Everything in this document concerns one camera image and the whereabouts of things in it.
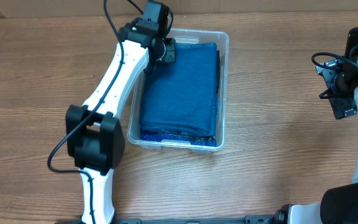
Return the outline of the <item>blue denim jeans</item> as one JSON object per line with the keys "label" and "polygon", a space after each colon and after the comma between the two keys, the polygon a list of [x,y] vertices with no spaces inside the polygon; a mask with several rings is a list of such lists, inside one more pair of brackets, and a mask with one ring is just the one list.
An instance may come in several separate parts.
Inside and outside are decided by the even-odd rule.
{"label": "blue denim jeans", "polygon": [[216,134],[218,51],[214,42],[176,44],[175,61],[147,75],[139,123],[145,131],[198,137]]}

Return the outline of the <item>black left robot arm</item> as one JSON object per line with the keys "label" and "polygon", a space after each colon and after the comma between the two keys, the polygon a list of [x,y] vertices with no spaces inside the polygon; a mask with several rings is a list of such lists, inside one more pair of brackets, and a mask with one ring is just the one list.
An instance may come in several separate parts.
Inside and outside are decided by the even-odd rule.
{"label": "black left robot arm", "polygon": [[167,38],[172,22],[170,16],[157,21],[143,16],[115,31],[116,51],[100,83],[81,106],[71,105],[67,110],[63,142],[83,183],[80,223],[114,222],[113,175],[125,149],[119,119],[144,70],[151,63],[174,62]]}

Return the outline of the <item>blue sparkly cloth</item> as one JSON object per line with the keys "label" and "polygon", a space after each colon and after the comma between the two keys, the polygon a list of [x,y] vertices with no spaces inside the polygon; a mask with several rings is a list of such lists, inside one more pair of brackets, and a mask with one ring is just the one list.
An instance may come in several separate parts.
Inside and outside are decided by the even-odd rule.
{"label": "blue sparkly cloth", "polygon": [[217,141],[215,140],[214,137],[186,136],[183,134],[152,132],[152,131],[147,131],[145,129],[140,130],[140,139],[144,141],[152,141],[152,142],[163,142],[163,141],[188,142],[191,145],[195,145],[195,146],[208,146],[208,147],[217,146]]}

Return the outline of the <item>black cloth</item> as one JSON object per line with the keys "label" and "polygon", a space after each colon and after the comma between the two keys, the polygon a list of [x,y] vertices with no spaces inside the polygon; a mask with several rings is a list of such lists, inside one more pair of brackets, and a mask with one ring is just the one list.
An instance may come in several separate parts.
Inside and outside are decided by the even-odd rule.
{"label": "black cloth", "polygon": [[220,76],[221,76],[221,59],[220,59],[220,51],[216,51],[216,93],[219,93],[220,87]]}

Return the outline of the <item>clear plastic storage bin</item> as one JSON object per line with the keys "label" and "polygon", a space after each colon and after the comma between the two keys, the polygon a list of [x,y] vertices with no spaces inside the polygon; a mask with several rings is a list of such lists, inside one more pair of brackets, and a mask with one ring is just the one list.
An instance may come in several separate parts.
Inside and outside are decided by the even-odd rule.
{"label": "clear plastic storage bin", "polygon": [[194,30],[172,28],[168,34],[169,38],[174,38],[178,44],[203,44],[214,42],[219,51],[219,90],[217,93],[217,116],[216,116],[216,135],[217,146],[201,146],[191,144],[188,141],[164,139],[160,142],[146,141],[140,138],[140,104],[144,92],[145,75],[142,73],[134,84],[131,113],[127,129],[127,138],[131,144],[138,145],[144,149],[189,149],[194,153],[209,154],[223,149],[225,144],[226,130],[226,97],[227,97],[227,68],[229,56],[229,36],[223,31],[213,30]]}

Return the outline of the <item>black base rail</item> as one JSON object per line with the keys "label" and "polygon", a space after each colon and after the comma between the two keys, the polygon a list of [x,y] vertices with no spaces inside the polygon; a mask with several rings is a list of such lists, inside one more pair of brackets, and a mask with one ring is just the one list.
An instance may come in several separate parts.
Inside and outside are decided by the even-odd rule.
{"label": "black base rail", "polygon": [[114,224],[270,224],[273,215],[246,215],[244,218],[201,218],[141,220],[139,218],[116,219]]}

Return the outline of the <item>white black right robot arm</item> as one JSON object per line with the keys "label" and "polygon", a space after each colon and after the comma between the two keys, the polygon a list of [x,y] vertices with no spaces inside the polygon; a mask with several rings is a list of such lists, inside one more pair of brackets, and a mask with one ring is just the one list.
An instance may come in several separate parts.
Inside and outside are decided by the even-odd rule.
{"label": "white black right robot arm", "polygon": [[354,120],[349,131],[354,141],[354,171],[349,183],[328,189],[320,201],[286,204],[273,215],[257,218],[256,223],[358,223],[358,27],[348,32],[343,54],[318,52],[311,61],[326,85],[319,98],[329,103],[336,120]]}

